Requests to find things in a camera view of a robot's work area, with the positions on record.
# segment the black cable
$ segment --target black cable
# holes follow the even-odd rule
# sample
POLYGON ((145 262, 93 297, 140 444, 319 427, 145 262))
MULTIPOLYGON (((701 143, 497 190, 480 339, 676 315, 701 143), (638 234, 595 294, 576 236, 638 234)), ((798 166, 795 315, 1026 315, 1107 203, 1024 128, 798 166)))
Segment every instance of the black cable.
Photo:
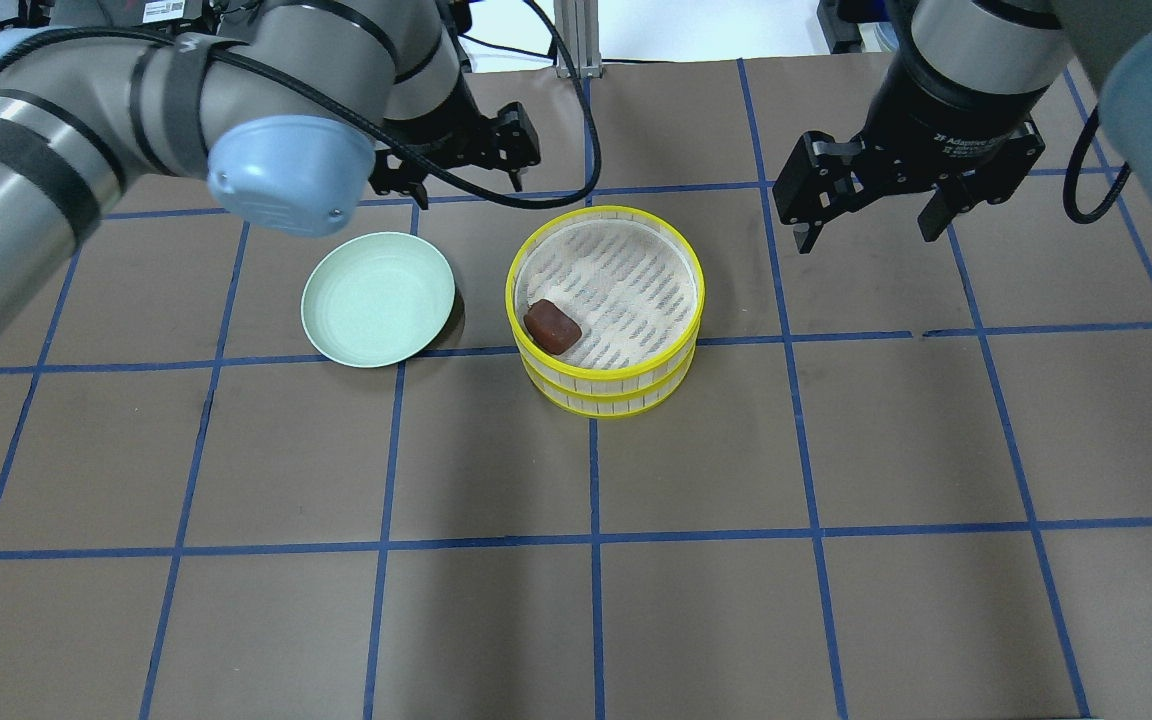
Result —
POLYGON ((508 45, 497 45, 494 41, 479 40, 479 38, 471 35, 462 35, 463 40, 473 41, 475 45, 482 45, 484 47, 490 47, 491 50, 503 50, 506 53, 517 53, 518 55, 526 55, 529 58, 539 58, 540 60, 554 60, 553 55, 547 55, 544 53, 535 53, 531 50, 523 50, 522 47, 509 47, 508 45))
MULTIPOLYGON (((553 36, 554 41, 558 45, 558 53, 562 55, 562 59, 567 65, 567 70, 570 73, 573 88, 576 90, 576 100, 579 101, 581 113, 584 114, 585 124, 589 128, 590 146, 591 150, 593 150, 593 168, 591 168, 585 184, 582 185, 576 192, 563 195, 561 197, 522 199, 522 197, 511 197, 509 195, 490 191, 485 187, 479 187, 475 183, 468 182, 465 179, 454 176, 454 174, 440 168, 439 165, 430 161, 425 158, 425 156, 422 156, 419 151, 416 151, 410 145, 407 145, 406 142, 389 136, 389 134, 377 123, 372 123, 371 120, 363 118, 353 109, 347 108, 347 106, 335 101, 332 97, 317 91, 314 86, 308 85, 308 83, 301 78, 289 76, 289 74, 283 73, 283 70, 262 63, 260 60, 252 60, 247 55, 230 53, 228 50, 215 50, 214 59, 219 61, 219 63, 233 65, 233 67, 244 69, 248 73, 256 74, 256 76, 273 81, 278 83, 278 85, 288 88, 288 90, 296 92, 296 94, 301 94, 308 100, 314 101, 314 104, 320 105, 325 109, 329 111, 329 113, 347 120, 349 124, 357 127, 363 132, 366 132, 372 138, 376 138, 376 141, 380 141, 385 143, 385 145, 388 145, 394 151, 394 154, 399 156, 399 158, 415 162, 417 167, 420 167, 423 170, 431 174, 431 176, 441 179, 442 182, 460 188, 460 190, 482 197, 484 200, 497 202, 498 205, 505 205, 508 209, 561 209, 563 205, 571 205, 573 202, 585 199, 585 197, 594 190, 596 184, 598 184, 598 179, 600 174, 602 174, 602 145, 600 145, 598 141, 598 129, 594 128, 594 113, 589 108, 589 99, 585 97, 585 89, 581 85, 579 74, 576 73, 575 60, 573 60, 570 51, 567 50, 567 45, 563 43, 562 37, 559 36, 558 28, 554 26, 553 22, 550 22, 548 15, 545 15, 545 12, 540 9, 539 5, 536 5, 535 0, 522 0, 522 3, 529 6, 529 8, 536 13, 536 17, 539 17, 545 24, 545 28, 550 31, 550 36, 553 36)), ((25 55, 35 53, 37 50, 41 50, 41 47, 55 45, 59 41, 83 40, 83 38, 93 37, 127 38, 127 40, 150 41, 150 44, 157 46, 172 45, 170 38, 166 36, 138 31, 138 29, 108 26, 54 29, 54 31, 28 37, 25 40, 21 41, 20 45, 9 50, 8 53, 5 53, 0 58, 0 73, 2 73, 5 68, 8 68, 9 65, 15 63, 15 61, 24 58, 25 55)))
POLYGON ((172 45, 169 37, 165 35, 159 35, 157 32, 143 31, 143 29, 130 29, 122 26, 70 26, 70 28, 59 28, 50 29, 47 32, 40 32, 36 36, 26 37, 24 40, 20 41, 20 45, 13 47, 13 50, 6 51, 0 58, 0 73, 2 73, 9 65, 15 63, 15 61, 35 53, 37 50, 44 50, 50 45, 55 45, 59 41, 69 40, 90 40, 90 38, 120 38, 120 40, 141 40, 150 41, 152 45, 166 46, 172 45))
POLYGON ((1061 195, 1061 200, 1064 202, 1064 213, 1069 215, 1069 219, 1079 225, 1093 223, 1096 220, 1100 220, 1105 217, 1112 206, 1114 206, 1114 200, 1119 199, 1121 192, 1123 192, 1123 185, 1128 183, 1128 179, 1132 176, 1132 166, 1123 162, 1123 169, 1119 170, 1119 177, 1114 179, 1114 184, 1111 185, 1111 190, 1105 194, 1105 200, 1101 200, 1100 205, 1097 205, 1091 213, 1083 213, 1078 210, 1078 176, 1083 170, 1083 161, 1087 160, 1087 147, 1092 145, 1092 138, 1096 137, 1096 128, 1101 127, 1101 106, 1097 105, 1092 108, 1092 114, 1087 115, 1087 122, 1083 126, 1083 132, 1079 132, 1078 139, 1074 142, 1074 151, 1069 156, 1069 165, 1064 167, 1064 190, 1061 195))
MULTIPOLYGON (((490 47, 491 50, 503 50, 506 53, 517 53, 518 55, 526 55, 529 58, 536 58, 540 60, 550 60, 551 63, 554 61, 552 54, 535 53, 531 50, 523 50, 522 47, 511 47, 508 45, 497 45, 494 41, 479 40, 479 38, 471 35, 462 35, 462 40, 475 41, 477 45, 484 47, 490 47)), ((668 63, 669 60, 636 60, 634 58, 604 58, 605 63, 627 63, 627 65, 657 65, 657 63, 668 63)))

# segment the black strap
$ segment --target black strap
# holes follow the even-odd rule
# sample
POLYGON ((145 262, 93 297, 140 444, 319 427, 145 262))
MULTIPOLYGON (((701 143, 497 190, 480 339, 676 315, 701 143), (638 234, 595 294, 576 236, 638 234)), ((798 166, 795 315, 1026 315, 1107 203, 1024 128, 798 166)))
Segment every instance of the black strap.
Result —
POLYGON ((1061 29, 1060 18, 1051 13, 1040 13, 1020 8, 1011 5, 1009 0, 972 0, 984 12, 1005 18, 1007 22, 1018 24, 1018 26, 1031 26, 1038 29, 1061 29))
POLYGON ((419 76, 420 70, 424 70, 425 68, 429 68, 429 65, 433 63, 434 55, 438 55, 438 50, 439 50, 439 47, 442 47, 442 46, 444 46, 444 33, 440 32, 440 33, 438 33, 438 40, 434 40, 434 46, 430 47, 429 53, 426 53, 425 56, 420 59, 420 62, 416 63, 416 66, 414 68, 411 68, 410 70, 407 70, 404 73, 400 73, 397 75, 397 77, 394 78, 394 85, 397 85, 401 82, 407 82, 408 79, 410 79, 412 77, 419 76))
POLYGON ((91 187, 51 149, 47 138, 0 118, 0 162, 38 187, 68 220, 74 242, 82 243, 100 223, 100 204, 91 187))
POLYGON ((128 111, 132 114, 132 136, 136 137, 136 146, 141 150, 141 154, 145 156, 146 161, 160 176, 174 176, 175 173, 162 164, 162 160, 156 154, 154 147, 150 146, 150 138, 145 135, 145 108, 143 108, 145 103, 141 99, 141 94, 145 90, 145 69, 150 67, 150 60, 154 59, 157 47, 147 46, 141 52, 141 58, 136 59, 136 65, 132 67, 132 84, 129 88, 129 92, 131 92, 129 105, 131 106, 128 111))
POLYGON ((78 115, 74 115, 68 109, 61 108, 60 105, 55 105, 52 100, 46 100, 44 97, 38 97, 24 90, 0 90, 0 97, 10 97, 13 100, 21 100, 33 105, 38 109, 45 109, 51 115, 55 115, 60 122, 74 128, 78 135, 86 138, 91 143, 91 146, 100 152, 100 157, 105 159, 105 162, 109 166, 109 169, 114 170, 114 179, 118 181, 118 190, 120 194, 127 194, 127 170, 123 169, 123 161, 119 160, 118 154, 115 154, 114 149, 109 146, 108 142, 105 142, 100 135, 84 123, 78 115))
POLYGON ((265 0, 265 12, 270 13, 270 10, 273 10, 274 8, 282 8, 285 5, 300 5, 302 8, 332 13, 335 17, 346 20, 346 22, 364 29, 367 35, 376 38, 376 41, 379 41, 380 46, 385 48, 385 53, 389 54, 389 60, 394 61, 394 67, 397 67, 397 47, 394 47, 394 41, 391 40, 389 36, 385 33, 382 28, 374 22, 371 22, 371 18, 367 18, 367 15, 355 10, 351 6, 346 3, 334 3, 333 0, 265 0))
POLYGON ((162 89, 162 130, 180 168, 189 177, 207 176, 207 141, 202 135, 202 82, 211 51, 240 40, 187 32, 175 38, 162 89))

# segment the brown tofu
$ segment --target brown tofu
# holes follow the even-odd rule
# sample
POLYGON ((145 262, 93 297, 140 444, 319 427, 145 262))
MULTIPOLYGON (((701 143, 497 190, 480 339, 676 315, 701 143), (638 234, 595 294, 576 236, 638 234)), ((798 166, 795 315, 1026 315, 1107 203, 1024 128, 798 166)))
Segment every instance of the brown tofu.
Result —
POLYGON ((553 302, 539 300, 522 316, 526 333, 541 350, 550 355, 562 355, 579 341, 581 331, 576 320, 558 309, 553 302))

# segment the green plate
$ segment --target green plate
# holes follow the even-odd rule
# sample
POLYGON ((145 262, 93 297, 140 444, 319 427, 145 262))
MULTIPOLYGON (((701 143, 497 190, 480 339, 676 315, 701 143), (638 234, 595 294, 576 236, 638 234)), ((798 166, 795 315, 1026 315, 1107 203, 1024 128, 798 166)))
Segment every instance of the green plate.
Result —
POLYGON ((305 282, 301 325, 319 353, 380 367, 420 351, 444 328, 456 282, 442 252, 401 232, 353 238, 305 282))

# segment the label sticker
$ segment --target label sticker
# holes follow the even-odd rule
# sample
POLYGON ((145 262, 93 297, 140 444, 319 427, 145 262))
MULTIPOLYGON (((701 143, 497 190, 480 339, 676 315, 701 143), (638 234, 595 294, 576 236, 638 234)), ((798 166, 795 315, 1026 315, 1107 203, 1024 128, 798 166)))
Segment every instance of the label sticker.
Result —
POLYGON ((157 3, 145 3, 145 15, 142 23, 160 23, 164 20, 184 17, 184 0, 159 0, 157 3))

